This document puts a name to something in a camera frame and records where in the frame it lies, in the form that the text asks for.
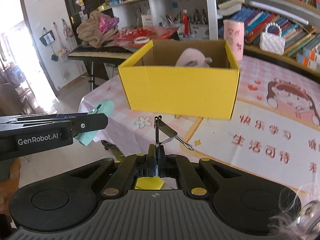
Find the tape roll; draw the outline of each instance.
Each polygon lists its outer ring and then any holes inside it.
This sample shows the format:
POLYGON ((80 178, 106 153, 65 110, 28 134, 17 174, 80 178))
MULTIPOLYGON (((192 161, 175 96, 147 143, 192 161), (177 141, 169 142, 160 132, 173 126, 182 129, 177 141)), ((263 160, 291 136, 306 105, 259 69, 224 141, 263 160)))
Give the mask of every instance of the tape roll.
POLYGON ((133 41, 134 41, 134 44, 144 44, 150 41, 150 38, 146 36, 141 36, 141 37, 135 38, 133 41))

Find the white pearl handbag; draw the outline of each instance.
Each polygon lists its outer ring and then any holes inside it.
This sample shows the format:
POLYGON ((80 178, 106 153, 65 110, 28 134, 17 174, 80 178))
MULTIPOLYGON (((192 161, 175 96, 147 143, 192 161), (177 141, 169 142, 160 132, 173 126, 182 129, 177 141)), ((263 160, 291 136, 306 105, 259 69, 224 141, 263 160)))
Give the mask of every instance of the white pearl handbag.
POLYGON ((278 24, 274 22, 268 23, 265 28, 265 31, 262 32, 260 35, 260 49, 264 51, 273 52, 279 55, 283 55, 285 39, 281 37, 281 35, 282 35, 282 31, 278 24), (278 27, 279 35, 268 33, 268 28, 270 26, 278 27))

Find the screw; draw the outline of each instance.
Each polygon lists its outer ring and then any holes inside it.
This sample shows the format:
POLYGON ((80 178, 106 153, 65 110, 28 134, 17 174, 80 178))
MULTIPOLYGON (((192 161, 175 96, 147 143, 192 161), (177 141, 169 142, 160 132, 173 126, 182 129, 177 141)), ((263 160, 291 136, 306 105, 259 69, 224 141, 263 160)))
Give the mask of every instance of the screw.
POLYGON ((191 190, 191 193, 196 196, 203 196, 207 193, 207 190, 203 187, 195 187, 191 190))
POLYGON ((106 196, 115 196, 119 194, 119 190, 114 187, 109 187, 103 190, 103 193, 106 196))

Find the mint green cloth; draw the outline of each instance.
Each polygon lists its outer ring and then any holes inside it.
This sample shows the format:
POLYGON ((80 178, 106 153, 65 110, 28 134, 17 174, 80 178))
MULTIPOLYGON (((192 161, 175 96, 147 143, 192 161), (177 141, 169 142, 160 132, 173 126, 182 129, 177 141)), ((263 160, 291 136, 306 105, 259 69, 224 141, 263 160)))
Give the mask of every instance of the mint green cloth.
MULTIPOLYGON (((115 108, 114 103, 111 100, 102 100, 98 103, 97 107, 92 109, 88 114, 105 114, 107 117, 110 116, 113 109, 115 108)), ((88 146, 89 143, 93 140, 96 136, 98 131, 91 131, 80 133, 78 136, 75 137, 82 145, 88 146)))

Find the metal binder clip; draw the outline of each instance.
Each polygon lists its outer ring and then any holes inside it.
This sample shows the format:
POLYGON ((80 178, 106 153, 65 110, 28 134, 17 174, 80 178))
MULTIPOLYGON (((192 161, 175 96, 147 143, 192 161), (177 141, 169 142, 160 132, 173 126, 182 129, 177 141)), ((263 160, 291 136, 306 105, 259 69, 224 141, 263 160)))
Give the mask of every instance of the metal binder clip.
POLYGON ((163 145, 165 143, 171 142, 174 138, 176 138, 179 142, 181 142, 190 151, 195 150, 192 145, 190 145, 186 141, 184 141, 175 130, 173 130, 170 126, 168 126, 166 123, 164 123, 161 119, 162 119, 161 115, 155 117, 155 128, 157 126, 159 126, 159 130, 161 132, 163 132, 165 135, 167 135, 169 138, 164 140, 163 142, 159 143, 159 145, 163 145))

